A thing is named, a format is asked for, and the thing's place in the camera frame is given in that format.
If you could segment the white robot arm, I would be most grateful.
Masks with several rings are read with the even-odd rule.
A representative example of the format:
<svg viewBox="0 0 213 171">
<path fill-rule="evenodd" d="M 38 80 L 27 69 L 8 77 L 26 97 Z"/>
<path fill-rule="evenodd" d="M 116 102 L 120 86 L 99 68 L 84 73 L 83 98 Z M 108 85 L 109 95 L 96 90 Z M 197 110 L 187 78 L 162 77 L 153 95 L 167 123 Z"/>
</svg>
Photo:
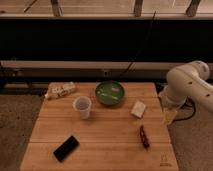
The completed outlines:
<svg viewBox="0 0 213 171">
<path fill-rule="evenodd" d="M 209 76 L 209 66 L 202 61 L 192 61 L 168 71 L 167 85 L 158 94 L 167 125 L 174 121 L 187 98 L 213 113 L 213 86 L 206 82 Z"/>
</svg>

